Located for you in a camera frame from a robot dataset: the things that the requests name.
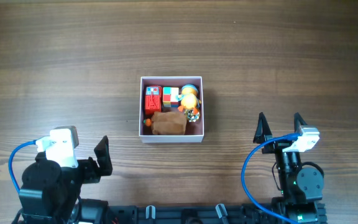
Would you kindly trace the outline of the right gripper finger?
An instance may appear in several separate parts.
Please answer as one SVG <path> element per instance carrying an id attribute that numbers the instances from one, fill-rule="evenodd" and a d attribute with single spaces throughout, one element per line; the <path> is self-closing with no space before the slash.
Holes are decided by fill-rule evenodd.
<path id="1" fill-rule="evenodd" d="M 306 121 L 301 117 L 299 113 L 294 114 L 294 131 L 299 132 L 301 126 L 307 125 Z"/>
<path id="2" fill-rule="evenodd" d="M 273 135 L 270 130 L 269 124 L 263 112 L 259 113 L 257 129 L 254 134 L 253 143 L 262 144 L 269 139 L 272 139 Z"/>

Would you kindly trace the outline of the brown plush toy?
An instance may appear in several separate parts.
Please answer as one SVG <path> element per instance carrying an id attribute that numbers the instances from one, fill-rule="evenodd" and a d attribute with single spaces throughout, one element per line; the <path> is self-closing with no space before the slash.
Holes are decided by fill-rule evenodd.
<path id="1" fill-rule="evenodd" d="M 156 111 L 151 118 L 145 119 L 143 123 L 151 129 L 154 135 L 184 135 L 187 118 L 181 112 Z"/>

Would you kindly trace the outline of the yellow round spinner toy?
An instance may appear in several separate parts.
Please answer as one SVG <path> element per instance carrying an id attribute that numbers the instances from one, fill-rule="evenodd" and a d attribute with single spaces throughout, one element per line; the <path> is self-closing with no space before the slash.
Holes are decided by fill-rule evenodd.
<path id="1" fill-rule="evenodd" d="M 193 108 L 191 110 L 185 110 L 184 114 L 185 114 L 188 122 L 190 122 L 190 123 L 194 123 L 197 120 L 199 120 L 199 118 L 200 118 L 200 112 L 198 111 L 197 108 Z"/>

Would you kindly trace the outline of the yellow duck toy blue hat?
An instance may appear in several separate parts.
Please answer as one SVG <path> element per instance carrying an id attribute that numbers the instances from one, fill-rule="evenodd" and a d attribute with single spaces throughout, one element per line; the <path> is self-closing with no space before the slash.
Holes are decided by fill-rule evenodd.
<path id="1" fill-rule="evenodd" d="M 177 96 L 180 106 L 178 110 L 192 110 L 194 114 L 199 112 L 201 100 L 198 98 L 198 89 L 192 84 L 187 84 L 181 88 L 181 93 Z"/>

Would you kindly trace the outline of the colourful puzzle cube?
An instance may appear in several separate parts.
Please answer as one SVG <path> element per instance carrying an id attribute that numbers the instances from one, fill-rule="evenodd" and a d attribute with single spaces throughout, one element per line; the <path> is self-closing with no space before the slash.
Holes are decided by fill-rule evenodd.
<path id="1" fill-rule="evenodd" d="M 179 87 L 163 87 L 162 102 L 167 108 L 177 108 L 179 106 Z"/>

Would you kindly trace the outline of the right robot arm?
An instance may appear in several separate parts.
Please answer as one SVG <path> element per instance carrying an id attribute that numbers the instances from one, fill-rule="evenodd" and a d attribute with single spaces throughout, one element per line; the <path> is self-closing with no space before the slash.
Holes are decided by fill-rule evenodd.
<path id="1" fill-rule="evenodd" d="M 262 153 L 275 155 L 273 169 L 278 172 L 277 188 L 282 192 L 281 197 L 272 199 L 271 209 L 297 223 L 327 223 L 325 205 L 320 202 L 324 171 L 300 157 L 319 141 L 319 131 L 295 113 L 294 132 L 299 134 L 296 140 L 276 140 L 262 147 Z"/>

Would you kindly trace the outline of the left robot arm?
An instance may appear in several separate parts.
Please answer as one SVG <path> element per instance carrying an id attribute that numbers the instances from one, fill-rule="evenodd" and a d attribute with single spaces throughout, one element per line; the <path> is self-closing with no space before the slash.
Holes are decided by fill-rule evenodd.
<path id="1" fill-rule="evenodd" d="M 103 200 L 83 199 L 81 186 L 97 184 L 112 174 L 108 137 L 94 148 L 96 160 L 81 159 L 76 168 L 62 168 L 40 152 L 22 174 L 19 199 L 22 208 L 12 224 L 18 223 L 118 223 L 119 219 Z"/>

